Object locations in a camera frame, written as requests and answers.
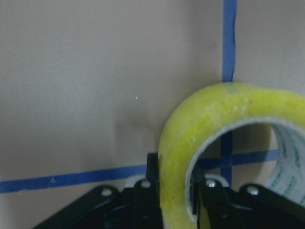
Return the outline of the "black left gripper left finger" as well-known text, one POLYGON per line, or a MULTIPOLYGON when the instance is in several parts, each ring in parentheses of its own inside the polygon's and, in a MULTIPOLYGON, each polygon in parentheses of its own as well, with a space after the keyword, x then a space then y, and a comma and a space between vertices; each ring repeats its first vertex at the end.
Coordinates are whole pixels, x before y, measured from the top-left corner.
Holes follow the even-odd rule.
POLYGON ((147 155, 144 178, 119 191, 100 185, 35 226, 37 229, 162 229, 158 154, 147 155))

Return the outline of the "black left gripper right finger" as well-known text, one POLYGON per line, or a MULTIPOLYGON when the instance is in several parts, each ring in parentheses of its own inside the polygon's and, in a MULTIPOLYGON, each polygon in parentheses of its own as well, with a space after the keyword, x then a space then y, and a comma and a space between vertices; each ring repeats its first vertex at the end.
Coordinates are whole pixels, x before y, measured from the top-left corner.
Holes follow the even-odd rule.
POLYGON ((198 229, 303 229, 304 207, 258 184, 238 191, 223 177, 195 165, 190 180, 191 213, 198 229))

